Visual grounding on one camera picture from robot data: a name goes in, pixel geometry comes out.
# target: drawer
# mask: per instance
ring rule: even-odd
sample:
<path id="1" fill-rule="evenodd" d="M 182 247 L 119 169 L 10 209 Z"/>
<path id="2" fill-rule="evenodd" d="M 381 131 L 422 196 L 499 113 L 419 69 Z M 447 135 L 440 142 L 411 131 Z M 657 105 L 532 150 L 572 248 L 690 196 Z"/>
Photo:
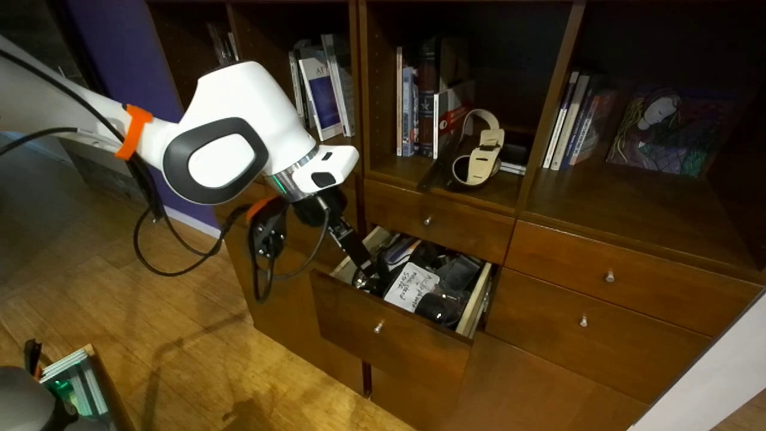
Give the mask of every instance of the drawer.
<path id="1" fill-rule="evenodd" d="M 708 338 L 608 301 L 502 270 L 489 332 L 565 369 L 653 402 Z"/>
<path id="2" fill-rule="evenodd" d="M 411 190 L 364 182 L 364 212 L 368 222 L 502 264 L 515 220 L 450 199 Z"/>
<path id="3" fill-rule="evenodd" d="M 517 222 L 507 265 L 678 325 L 718 336 L 757 284 L 660 257 Z"/>
<path id="4" fill-rule="evenodd" d="M 326 340 L 424 388 L 450 390 L 459 384 L 470 358 L 467 340 L 381 296 L 352 289 L 350 277 L 350 261 L 340 264 L 332 276 L 312 270 L 316 318 Z"/>

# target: wooden cabinet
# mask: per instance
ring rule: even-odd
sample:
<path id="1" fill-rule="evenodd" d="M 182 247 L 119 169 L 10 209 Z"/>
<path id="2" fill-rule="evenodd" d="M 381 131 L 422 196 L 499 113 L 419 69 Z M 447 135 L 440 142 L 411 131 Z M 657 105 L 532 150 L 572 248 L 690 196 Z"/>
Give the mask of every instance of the wooden cabinet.
<path id="1" fill-rule="evenodd" d="M 288 94 L 295 41 L 350 36 L 362 163 L 347 215 L 362 232 L 383 226 L 498 265 L 476 340 L 355 293 L 329 276 L 343 259 L 332 245 L 312 279 L 268 305 L 249 296 L 260 330 L 304 357 L 322 345 L 316 364 L 350 364 L 332 375 L 368 361 L 370 397 L 417 427 L 628 429 L 764 293 L 762 2 L 724 15 L 708 2 L 606 0 L 151 0 L 148 9 L 183 102 L 194 78 L 217 68 L 206 22 L 233 32 L 242 59 L 265 65 Z M 398 156 L 398 47 L 431 36 L 467 39 L 476 105 L 534 138 L 527 175 L 455 190 L 450 156 Z M 583 166 L 550 169 L 544 157 L 572 68 L 614 88 L 738 88 L 750 102 L 696 176 L 608 163 L 614 131 L 596 136 Z M 242 229 L 227 248 L 249 295 Z M 316 229 L 297 220 L 289 229 L 289 248 L 306 253 Z M 443 397 L 419 402 L 422 392 Z"/>

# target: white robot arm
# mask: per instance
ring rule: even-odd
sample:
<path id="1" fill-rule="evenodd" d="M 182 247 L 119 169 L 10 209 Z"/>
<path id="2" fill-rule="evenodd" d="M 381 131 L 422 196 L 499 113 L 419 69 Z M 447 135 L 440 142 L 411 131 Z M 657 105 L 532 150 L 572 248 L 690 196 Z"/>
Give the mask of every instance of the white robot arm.
<path id="1" fill-rule="evenodd" d="M 79 142 L 119 153 L 122 142 L 112 130 L 130 135 L 139 123 L 134 111 L 63 78 L 2 36 L 0 53 L 0 130 L 76 126 Z M 87 100 L 112 130 L 52 84 Z M 302 202 L 343 185 L 359 160 L 355 147 L 316 143 L 258 63 L 201 77 L 177 124 L 151 118 L 134 135 L 136 156 L 157 168 L 174 194 L 204 205 L 229 202 L 258 175 L 265 175 L 283 199 Z"/>

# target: wooden floor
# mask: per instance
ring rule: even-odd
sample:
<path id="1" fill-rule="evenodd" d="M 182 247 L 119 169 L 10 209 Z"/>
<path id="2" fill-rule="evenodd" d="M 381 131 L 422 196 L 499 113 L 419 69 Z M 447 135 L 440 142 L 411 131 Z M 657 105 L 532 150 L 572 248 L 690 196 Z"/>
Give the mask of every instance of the wooden floor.
<path id="1" fill-rule="evenodd" d="M 407 429 L 256 332 L 227 257 L 183 277 L 148 273 L 131 252 L 136 215 L 60 153 L 0 157 L 0 364 L 22 364 L 29 338 L 49 357 L 94 345 L 131 429 Z M 143 239 L 162 269 L 191 261 L 162 226 Z"/>

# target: drawer handle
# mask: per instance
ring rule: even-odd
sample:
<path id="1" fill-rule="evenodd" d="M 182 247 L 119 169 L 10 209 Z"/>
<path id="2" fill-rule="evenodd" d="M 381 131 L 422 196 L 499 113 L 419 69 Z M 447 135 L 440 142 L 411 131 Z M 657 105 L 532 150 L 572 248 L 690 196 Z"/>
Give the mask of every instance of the drawer handle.
<path id="1" fill-rule="evenodd" d="M 374 329 L 374 332 L 383 332 L 385 320 L 377 320 L 377 325 Z"/>
<path id="2" fill-rule="evenodd" d="M 608 269 L 608 270 L 602 273 L 602 283 L 614 284 L 614 279 L 617 279 L 614 270 Z"/>

